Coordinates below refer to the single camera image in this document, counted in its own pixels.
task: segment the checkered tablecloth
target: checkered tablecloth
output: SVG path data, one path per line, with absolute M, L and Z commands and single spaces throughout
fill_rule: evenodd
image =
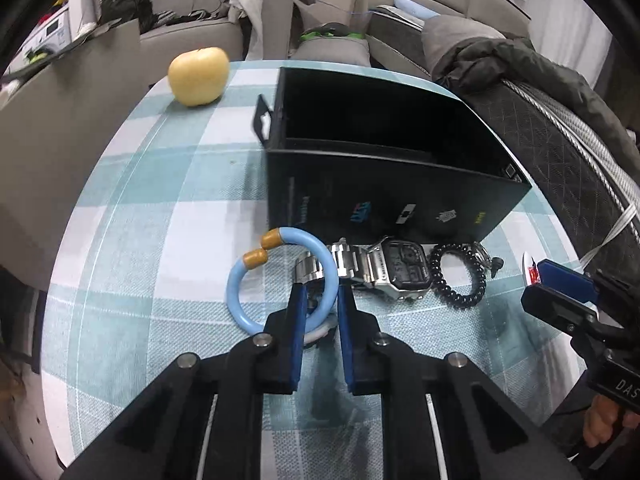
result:
M 226 310 L 225 282 L 268 228 L 264 154 L 251 120 L 259 94 L 273 105 L 280 66 L 447 93 L 421 79 L 348 65 L 231 65 L 224 95 L 207 106 L 187 109 L 166 80 L 156 84 L 108 145 L 71 215 L 42 347 L 47 423 L 65 464 L 178 354 L 209 357 L 245 337 Z M 520 263 L 525 250 L 574 266 L 577 258 L 536 188 L 483 243 L 504 268 L 475 308 L 449 308 L 432 292 L 411 304 L 356 292 L 356 302 L 417 352 L 464 352 L 541 422 L 581 366 L 564 335 L 522 311 Z M 241 301 L 254 319 L 264 322 L 286 306 L 299 252 L 271 251 L 268 264 L 245 277 Z M 457 290 L 469 290 L 458 260 L 445 256 L 442 265 Z M 338 341 L 305 350 L 293 396 L 265 396 L 263 428 L 265 479 L 382 477 L 380 400 L 347 393 Z

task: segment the watch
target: watch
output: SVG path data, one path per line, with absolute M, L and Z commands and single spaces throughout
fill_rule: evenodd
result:
M 421 300 L 431 286 L 428 260 L 421 245 L 385 237 L 368 248 L 349 246 L 344 238 L 327 246 L 338 276 L 381 290 L 394 300 Z M 307 252 L 297 260 L 294 280 L 308 283 L 324 278 L 322 265 Z

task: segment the person's hand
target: person's hand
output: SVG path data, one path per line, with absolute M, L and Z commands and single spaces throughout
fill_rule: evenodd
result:
M 609 397 L 596 395 L 593 397 L 591 407 L 584 417 L 582 437 L 589 447 L 604 444 L 613 434 L 613 425 L 618 420 L 618 406 Z M 627 411 L 622 419 L 622 426 L 634 430 L 640 424 L 640 415 Z

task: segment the apple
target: apple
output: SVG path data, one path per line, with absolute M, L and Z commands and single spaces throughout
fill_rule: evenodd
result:
M 191 50 L 171 62 L 167 76 L 178 102 L 205 105 L 222 95 L 229 77 L 229 58 L 216 46 Z

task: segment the box handle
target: box handle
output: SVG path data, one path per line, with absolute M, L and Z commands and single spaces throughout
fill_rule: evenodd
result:
M 265 139 L 262 134 L 262 117 L 264 117 L 265 114 L 269 114 L 270 120 L 273 121 L 273 111 L 269 108 L 264 96 L 260 94 L 258 95 L 258 102 L 255 104 L 254 133 L 264 148 L 267 147 L 267 139 Z

